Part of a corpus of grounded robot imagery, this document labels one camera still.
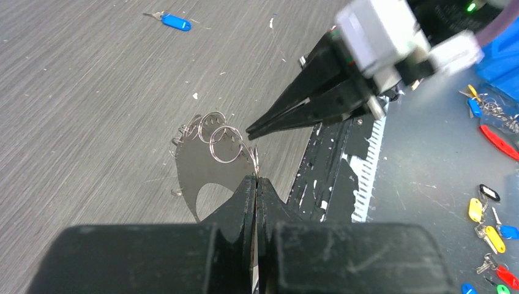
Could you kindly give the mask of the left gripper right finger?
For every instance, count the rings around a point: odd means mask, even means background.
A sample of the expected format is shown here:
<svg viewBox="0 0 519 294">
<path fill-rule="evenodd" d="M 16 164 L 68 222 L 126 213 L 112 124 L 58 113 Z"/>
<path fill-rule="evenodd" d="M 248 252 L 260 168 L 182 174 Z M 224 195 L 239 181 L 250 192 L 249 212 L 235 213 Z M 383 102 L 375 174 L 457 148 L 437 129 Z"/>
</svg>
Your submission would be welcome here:
<svg viewBox="0 0 519 294">
<path fill-rule="evenodd" d="M 455 293 L 434 238 L 401 223 L 302 220 L 260 178 L 260 293 Z"/>
</svg>

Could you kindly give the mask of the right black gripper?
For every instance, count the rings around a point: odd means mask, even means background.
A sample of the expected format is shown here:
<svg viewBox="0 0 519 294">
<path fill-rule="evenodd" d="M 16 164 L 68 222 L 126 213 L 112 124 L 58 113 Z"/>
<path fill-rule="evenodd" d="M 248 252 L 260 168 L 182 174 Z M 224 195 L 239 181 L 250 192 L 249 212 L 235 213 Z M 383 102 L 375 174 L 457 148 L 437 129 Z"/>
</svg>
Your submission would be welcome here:
<svg viewBox="0 0 519 294">
<path fill-rule="evenodd" d="M 381 99 L 396 92 L 399 82 L 392 67 L 364 77 L 340 30 L 332 28 L 319 39 L 302 71 L 271 108 L 247 128 L 248 139 L 367 114 L 380 120 L 386 116 Z"/>
</svg>

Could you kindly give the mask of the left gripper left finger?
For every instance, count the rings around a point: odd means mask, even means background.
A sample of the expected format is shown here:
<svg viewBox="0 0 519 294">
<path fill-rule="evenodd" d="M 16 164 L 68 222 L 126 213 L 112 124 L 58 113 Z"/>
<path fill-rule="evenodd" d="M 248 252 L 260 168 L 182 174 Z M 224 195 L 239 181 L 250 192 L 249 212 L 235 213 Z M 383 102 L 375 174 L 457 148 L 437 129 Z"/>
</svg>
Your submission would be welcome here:
<svg viewBox="0 0 519 294">
<path fill-rule="evenodd" d="M 199 224 L 77 225 L 52 242 L 29 293 L 251 293 L 256 178 Z"/>
</svg>

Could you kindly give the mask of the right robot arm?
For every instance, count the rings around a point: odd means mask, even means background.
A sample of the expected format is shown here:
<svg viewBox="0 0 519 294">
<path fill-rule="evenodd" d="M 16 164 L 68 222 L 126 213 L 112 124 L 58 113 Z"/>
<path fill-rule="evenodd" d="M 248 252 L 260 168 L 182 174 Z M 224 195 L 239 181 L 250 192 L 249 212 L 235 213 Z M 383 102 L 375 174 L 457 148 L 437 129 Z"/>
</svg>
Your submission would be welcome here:
<svg viewBox="0 0 519 294">
<path fill-rule="evenodd" d="M 517 1 L 350 1 L 248 138 L 367 114 L 381 119 L 381 94 L 480 62 L 483 47 L 517 18 Z"/>
</svg>

